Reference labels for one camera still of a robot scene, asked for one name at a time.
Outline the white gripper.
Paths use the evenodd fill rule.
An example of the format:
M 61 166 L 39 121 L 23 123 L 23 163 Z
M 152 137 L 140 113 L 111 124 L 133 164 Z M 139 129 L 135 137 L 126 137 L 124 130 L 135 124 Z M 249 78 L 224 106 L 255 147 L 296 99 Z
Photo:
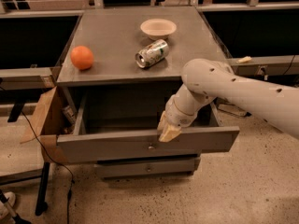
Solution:
M 189 127 L 196 118 L 194 102 L 183 97 L 172 95 L 165 106 L 158 123 L 161 132 L 159 141 L 170 142 L 181 134 L 180 127 Z

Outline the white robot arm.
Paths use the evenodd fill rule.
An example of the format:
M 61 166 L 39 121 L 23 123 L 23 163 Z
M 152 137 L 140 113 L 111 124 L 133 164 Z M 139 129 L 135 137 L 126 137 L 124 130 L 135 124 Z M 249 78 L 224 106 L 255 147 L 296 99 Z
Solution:
M 197 112 L 221 98 L 270 125 L 299 138 L 299 89 L 240 77 L 221 62 L 194 59 L 181 71 L 182 85 L 172 95 L 158 124 L 159 140 L 169 142 L 197 117 Z

